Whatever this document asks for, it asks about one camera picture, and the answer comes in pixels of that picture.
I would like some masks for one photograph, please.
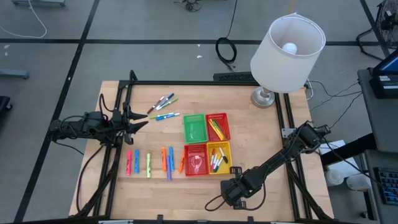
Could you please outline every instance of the table lamp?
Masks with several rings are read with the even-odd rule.
[[[299,90],[326,43],[322,29],[298,14],[275,20],[250,62],[260,84],[251,96],[259,108],[273,104],[275,94]]]

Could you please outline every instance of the pink highlighter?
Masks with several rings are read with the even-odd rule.
[[[132,156],[132,151],[128,150],[127,152],[127,169],[126,169],[126,175],[131,175],[131,156]]]

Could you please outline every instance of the green marker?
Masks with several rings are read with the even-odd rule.
[[[155,119],[155,118],[158,118],[160,116],[167,116],[167,115],[171,115],[171,114],[174,114],[174,112],[173,113],[168,113],[168,114],[160,114],[160,115],[150,116],[149,119]]]
[[[170,104],[174,103],[176,100],[178,100],[178,98],[173,99],[173,100],[170,100],[169,102],[167,102],[167,103],[164,104],[163,106],[161,106],[161,107],[159,107],[159,108],[156,108],[156,109],[157,109],[157,110],[160,110],[160,109],[162,109],[162,108],[165,108],[167,105],[170,105]]]
[[[147,154],[147,178],[150,178],[150,153]]]

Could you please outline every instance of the light bulb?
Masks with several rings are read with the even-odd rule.
[[[296,54],[297,53],[297,46],[293,43],[286,43],[282,50],[286,51],[287,53]]]

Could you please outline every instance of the orange highlighter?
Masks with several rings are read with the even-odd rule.
[[[182,170],[184,169],[184,160],[185,160],[185,153],[182,151],[182,156],[180,160],[180,167],[178,168],[178,173],[181,174]]]
[[[163,171],[167,172],[166,148],[165,147],[162,147],[162,162],[163,162]]]

